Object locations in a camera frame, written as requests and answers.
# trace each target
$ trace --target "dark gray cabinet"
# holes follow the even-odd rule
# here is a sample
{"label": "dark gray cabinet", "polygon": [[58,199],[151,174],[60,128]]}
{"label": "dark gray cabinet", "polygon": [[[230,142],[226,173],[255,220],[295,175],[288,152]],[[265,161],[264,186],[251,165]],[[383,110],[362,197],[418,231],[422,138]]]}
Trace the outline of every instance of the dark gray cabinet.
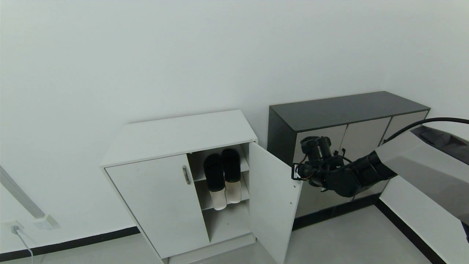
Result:
{"label": "dark gray cabinet", "polygon": [[[332,142],[332,152],[345,148],[345,156],[356,160],[402,127],[425,119],[429,110],[425,105],[388,92],[272,105],[267,150],[293,166],[304,157],[300,140],[307,136],[327,136]],[[319,188],[303,184],[295,217],[301,221],[308,217],[314,223],[352,211],[356,204],[363,207],[366,204],[363,199],[368,197],[376,200],[387,182],[378,183],[355,198],[341,197],[334,191],[322,193]]]}

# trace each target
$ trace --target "black slipper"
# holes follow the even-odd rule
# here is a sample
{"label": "black slipper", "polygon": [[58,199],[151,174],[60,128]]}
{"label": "black slipper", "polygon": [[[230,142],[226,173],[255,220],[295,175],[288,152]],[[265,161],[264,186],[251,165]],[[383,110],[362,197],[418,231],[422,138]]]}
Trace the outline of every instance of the black slipper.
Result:
{"label": "black slipper", "polygon": [[212,197],[213,208],[215,210],[224,209],[227,206],[227,200],[225,198],[225,180],[223,179],[220,155],[212,154],[205,159],[204,173]]}
{"label": "black slipper", "polygon": [[241,179],[241,165],[239,154],[234,149],[224,149],[221,153],[225,181],[237,182]]}
{"label": "black slipper", "polygon": [[221,153],[223,171],[225,172],[226,198],[230,203],[241,202],[241,165],[238,152],[225,149]]}

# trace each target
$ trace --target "cabinet door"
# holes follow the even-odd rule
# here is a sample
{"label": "cabinet door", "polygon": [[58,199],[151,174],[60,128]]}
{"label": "cabinet door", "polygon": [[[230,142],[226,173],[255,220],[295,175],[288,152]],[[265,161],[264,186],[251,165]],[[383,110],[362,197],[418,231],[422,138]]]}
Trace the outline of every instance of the cabinet door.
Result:
{"label": "cabinet door", "polygon": [[258,144],[249,144],[250,227],[272,257],[285,261],[301,183],[291,167]]}
{"label": "cabinet door", "polygon": [[[390,117],[349,124],[340,148],[346,150],[345,157],[355,161],[378,147],[389,124]],[[387,181],[378,182],[370,189],[355,196],[355,199],[383,191]]]}
{"label": "cabinet door", "polygon": [[209,244],[186,155],[109,167],[106,172],[161,258]]}
{"label": "cabinet door", "polygon": [[[304,158],[304,154],[301,151],[300,141],[305,137],[329,137],[331,139],[331,152],[333,153],[335,150],[339,150],[346,127],[347,125],[345,124],[298,133],[296,136],[295,156],[293,158],[293,162],[299,163]],[[301,189],[300,200],[298,201],[298,208],[296,209],[295,217],[308,215],[310,213],[314,213],[316,211],[348,201],[350,201],[350,198],[342,197],[336,194],[334,191],[327,191],[322,193],[321,188],[313,187],[307,182],[304,182],[304,186]]]}
{"label": "cabinet door", "polygon": [[398,132],[400,129],[404,128],[406,125],[410,125],[413,122],[420,121],[425,119],[427,116],[428,111],[423,111],[423,112],[416,112],[412,114],[405,114],[405,115],[400,115],[400,116],[393,116],[391,119],[391,122],[389,123],[388,128],[386,129],[386,133],[384,134],[384,137],[381,141],[381,144],[383,144],[383,141],[392,134]]}

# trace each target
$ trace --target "door handle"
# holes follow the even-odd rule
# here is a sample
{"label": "door handle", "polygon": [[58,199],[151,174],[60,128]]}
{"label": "door handle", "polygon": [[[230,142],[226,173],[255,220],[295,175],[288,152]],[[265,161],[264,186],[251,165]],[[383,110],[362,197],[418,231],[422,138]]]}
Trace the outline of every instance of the door handle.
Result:
{"label": "door handle", "polygon": [[184,178],[186,178],[186,183],[189,185],[190,181],[189,181],[189,176],[187,175],[187,167],[183,166],[182,171],[184,172]]}

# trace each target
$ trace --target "floor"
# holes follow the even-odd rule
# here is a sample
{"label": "floor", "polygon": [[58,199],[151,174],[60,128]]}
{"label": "floor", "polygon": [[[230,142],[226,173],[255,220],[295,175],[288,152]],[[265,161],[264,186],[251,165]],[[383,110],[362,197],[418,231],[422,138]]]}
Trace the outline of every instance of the floor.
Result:
{"label": "floor", "polygon": [[[29,264],[30,258],[4,262]],[[153,264],[155,256],[143,237],[133,235],[34,257],[35,264]],[[255,243],[197,264],[275,264]],[[287,264],[430,264],[423,254],[374,206],[296,230]]]}

